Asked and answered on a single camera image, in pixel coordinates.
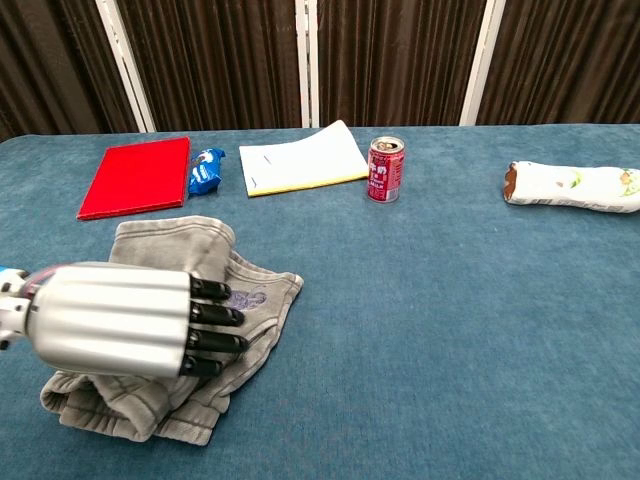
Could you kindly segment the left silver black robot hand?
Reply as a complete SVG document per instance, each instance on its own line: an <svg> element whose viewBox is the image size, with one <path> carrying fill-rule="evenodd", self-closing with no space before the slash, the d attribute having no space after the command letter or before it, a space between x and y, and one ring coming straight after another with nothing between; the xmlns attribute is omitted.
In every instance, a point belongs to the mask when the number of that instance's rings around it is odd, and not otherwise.
<svg viewBox="0 0 640 480"><path fill-rule="evenodd" d="M229 285L185 271L83 262L30 275L26 334L47 364L81 374L212 377L241 354Z"/></svg>

